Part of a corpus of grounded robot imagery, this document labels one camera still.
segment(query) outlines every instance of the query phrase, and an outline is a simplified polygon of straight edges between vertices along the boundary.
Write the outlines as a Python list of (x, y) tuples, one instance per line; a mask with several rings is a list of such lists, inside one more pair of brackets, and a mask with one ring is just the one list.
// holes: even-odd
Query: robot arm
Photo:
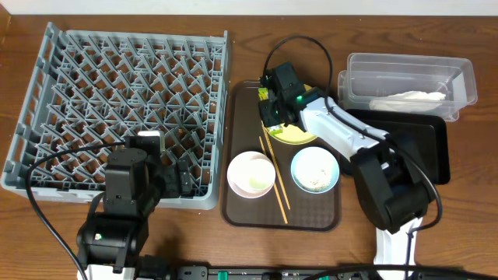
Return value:
[[(407, 135), (390, 135), (364, 124), (338, 107), (332, 98), (322, 97), (324, 93), (317, 88), (306, 91), (290, 63), (270, 70), (261, 78), (261, 84), (268, 90), (267, 96), (263, 96), (259, 103), (265, 127), (272, 130), (281, 124), (295, 124), (323, 139), (349, 160), (359, 203), (366, 217), (377, 227), (376, 264), (404, 264), (408, 242), (406, 233), (421, 223), (427, 205), (434, 197), (410, 163), (385, 143), (368, 138), (350, 126), (395, 143), (423, 166), (414, 140)], [(325, 101), (334, 115), (330, 114)], [(410, 263), (413, 263), (414, 248), (411, 247)], [(380, 271), (386, 279), (403, 277), (402, 274), (385, 272)]]
[[(106, 192), (97, 195), (78, 232), (78, 259), (89, 280), (170, 278), (168, 263), (140, 257), (149, 236), (149, 215), (161, 198), (190, 196), (188, 163), (179, 159), (164, 166), (161, 131), (126, 137), (124, 149), (108, 156)], [(95, 213), (103, 198), (103, 212)]]

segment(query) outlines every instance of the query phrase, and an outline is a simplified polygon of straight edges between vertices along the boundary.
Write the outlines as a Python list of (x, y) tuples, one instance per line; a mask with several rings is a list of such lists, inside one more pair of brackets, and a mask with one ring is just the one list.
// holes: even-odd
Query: black tray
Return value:
[[(446, 184), (450, 181), (446, 123), (442, 118), (375, 110), (355, 109), (347, 110), (347, 112), (365, 124), (390, 133), (400, 130), (407, 131), (419, 147), (429, 178), (435, 184)], [(341, 170), (347, 175), (352, 173), (349, 162), (344, 157), (341, 157)]]

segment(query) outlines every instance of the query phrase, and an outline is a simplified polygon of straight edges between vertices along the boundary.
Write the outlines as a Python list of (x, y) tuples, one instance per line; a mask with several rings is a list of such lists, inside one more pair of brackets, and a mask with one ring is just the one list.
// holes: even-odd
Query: gray dish rack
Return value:
[[(190, 163), (193, 198), (159, 207), (210, 209), (219, 194), (230, 41), (145, 33), (60, 31), (48, 23), (2, 172), (26, 197), (35, 161), (67, 149), (118, 142), (143, 130), (166, 136), (164, 164)], [(54, 159), (32, 175), (35, 198), (87, 202), (105, 191), (111, 149)]]

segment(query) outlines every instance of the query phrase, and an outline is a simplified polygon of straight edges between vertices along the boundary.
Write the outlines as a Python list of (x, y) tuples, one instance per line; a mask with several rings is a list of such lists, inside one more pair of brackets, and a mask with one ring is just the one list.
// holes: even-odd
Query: wood grain surface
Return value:
[(4, 8), (2, 4), (0, 4), (0, 47), (2, 47), (3, 42), (5, 41), (5, 35), (7, 34), (7, 29), (10, 24), (10, 14)]
[[(0, 51), (0, 159), (9, 148), (47, 22), (62, 30), (222, 36), (233, 41), (231, 86), (256, 79), (265, 57), (281, 39), (302, 33), (319, 39), (334, 59), (335, 83), (353, 52), (424, 54), (468, 58), (479, 91), (447, 125), (452, 179), (438, 187), (443, 221), (420, 233), (416, 261), (498, 275), (498, 18), (368, 16), (13, 16)], [(326, 60), (307, 42), (292, 42), (271, 65), (290, 60), (308, 84), (326, 82)], [(370, 263), (375, 230), (366, 220), (350, 178), (342, 179), (342, 221), (330, 233), (229, 226), (212, 211), (157, 209), (142, 251), (175, 264), (324, 267)], [(41, 202), (56, 229), (75, 248), (88, 205)], [(430, 206), (426, 222), (434, 217)], [(0, 191), (2, 279), (74, 279), (76, 269), (35, 216), (30, 204)]]

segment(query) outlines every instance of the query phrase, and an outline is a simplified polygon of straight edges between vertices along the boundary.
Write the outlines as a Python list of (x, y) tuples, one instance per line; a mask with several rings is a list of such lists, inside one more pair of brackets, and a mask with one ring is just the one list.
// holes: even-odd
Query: wooden chopsticks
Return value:
[[(263, 145), (263, 140), (261, 139), (261, 136), (259, 136), (259, 143), (261, 144), (261, 149), (263, 149), (263, 153), (266, 155), (265, 145)], [(277, 190), (276, 182), (273, 184), (273, 189), (275, 190), (275, 194), (277, 195), (277, 200), (279, 201), (279, 206), (280, 206), (280, 211), (282, 212), (283, 221), (285, 224), (287, 224), (288, 223), (287, 222), (287, 215), (283, 209), (282, 200), (280, 199), (280, 194), (279, 194), (279, 190)]]
[(268, 145), (268, 149), (270, 150), (270, 154), (272, 155), (273, 165), (275, 166), (275, 170), (277, 171), (277, 177), (279, 178), (279, 183), (280, 187), (282, 188), (283, 197), (286, 199), (287, 208), (290, 210), (289, 199), (287, 198), (286, 188), (283, 186), (279, 165), (277, 164), (277, 159), (275, 158), (275, 153), (273, 152), (272, 143), (270, 142), (270, 138), (268, 137), (268, 132), (266, 131), (263, 123), (261, 123), (261, 128), (263, 128), (263, 134), (265, 134), (266, 144)]

